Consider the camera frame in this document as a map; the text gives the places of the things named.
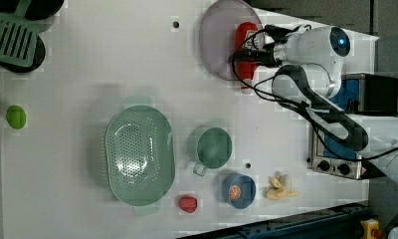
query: blue cloth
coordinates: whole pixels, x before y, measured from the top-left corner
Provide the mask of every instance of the blue cloth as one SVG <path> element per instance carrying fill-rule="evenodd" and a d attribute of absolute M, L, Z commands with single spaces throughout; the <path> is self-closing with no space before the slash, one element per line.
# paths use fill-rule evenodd
<path fill-rule="evenodd" d="M 359 89 L 360 84 L 358 80 L 342 81 L 341 88 L 339 89 L 338 94 L 336 94 L 336 96 L 331 98 L 330 100 L 343 110 L 346 110 L 347 101 L 349 99 L 352 99 L 353 101 L 358 101 Z M 329 136 L 325 136 L 324 139 L 325 144 L 336 154 L 345 158 L 356 158 L 356 153 L 354 151 L 340 145 Z M 323 151 L 323 156 L 336 158 L 336 156 L 332 155 L 332 153 L 328 152 L 328 150 L 326 149 Z"/>

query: yellow object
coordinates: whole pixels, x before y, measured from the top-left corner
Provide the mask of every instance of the yellow object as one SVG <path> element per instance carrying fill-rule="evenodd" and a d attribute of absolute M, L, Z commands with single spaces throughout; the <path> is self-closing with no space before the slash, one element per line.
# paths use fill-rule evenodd
<path fill-rule="evenodd" d="M 369 219 L 366 221 L 360 221 L 360 224 L 364 228 L 364 235 L 361 239 L 379 239 L 380 230 L 379 222 L 375 219 Z"/>
<path fill-rule="evenodd" d="M 292 179 L 288 175 L 284 175 L 280 177 L 280 179 L 272 177 L 270 183 L 274 188 L 269 189 L 265 194 L 268 199 L 280 200 L 287 196 L 291 197 L 299 195 L 298 192 L 292 191 Z"/>

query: small red object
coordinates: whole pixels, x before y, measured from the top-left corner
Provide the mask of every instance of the small red object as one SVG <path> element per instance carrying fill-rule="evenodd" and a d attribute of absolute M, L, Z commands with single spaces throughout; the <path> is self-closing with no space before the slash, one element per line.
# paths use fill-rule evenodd
<path fill-rule="evenodd" d="M 242 46 L 242 43 L 250 35 L 258 31 L 258 26 L 255 23 L 245 22 L 240 24 L 236 31 L 236 49 Z M 258 68 L 256 63 L 253 62 L 238 62 L 237 63 L 238 74 L 242 80 L 252 80 L 255 74 L 255 70 Z"/>
<path fill-rule="evenodd" d="M 367 169 L 365 167 L 361 168 L 361 175 L 366 175 Z"/>
<path fill-rule="evenodd" d="M 371 234 L 372 234 L 372 237 L 374 237 L 376 239 L 380 239 L 382 236 L 382 231 L 379 229 L 373 229 Z"/>
<path fill-rule="evenodd" d="M 192 196 L 183 196 L 178 200 L 178 206 L 187 213 L 193 213 L 198 207 L 198 200 Z"/>

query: orange object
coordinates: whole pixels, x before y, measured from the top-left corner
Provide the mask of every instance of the orange object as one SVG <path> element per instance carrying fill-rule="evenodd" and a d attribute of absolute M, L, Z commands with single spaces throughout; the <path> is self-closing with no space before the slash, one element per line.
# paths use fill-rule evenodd
<path fill-rule="evenodd" d="M 382 236 L 382 231 L 378 230 L 378 229 L 373 229 L 371 234 L 372 234 L 372 237 L 374 237 L 376 239 L 380 239 Z"/>
<path fill-rule="evenodd" d="M 250 37 L 252 34 L 258 31 L 258 26 L 255 23 L 245 22 L 240 24 L 236 31 L 236 49 L 242 45 L 246 38 Z M 241 49 L 252 49 L 252 40 L 249 40 L 242 46 Z M 237 62 L 237 73 L 242 80 L 248 80 L 249 83 L 252 82 L 255 70 L 258 68 L 256 63 L 251 62 Z M 242 90 L 248 89 L 247 86 L 241 86 Z"/>
<path fill-rule="evenodd" d="M 240 195 L 242 195 L 242 190 L 240 190 L 240 187 L 236 185 L 230 187 L 230 200 L 237 200 Z"/>

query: teal cup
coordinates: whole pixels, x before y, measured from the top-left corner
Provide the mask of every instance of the teal cup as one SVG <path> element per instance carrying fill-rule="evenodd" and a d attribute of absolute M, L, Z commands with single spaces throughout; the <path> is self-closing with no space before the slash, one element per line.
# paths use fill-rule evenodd
<path fill-rule="evenodd" d="M 219 127 L 197 127 L 187 144 L 189 156 L 196 160 L 193 173 L 199 176 L 204 176 L 208 168 L 226 164 L 233 150 L 230 135 Z"/>

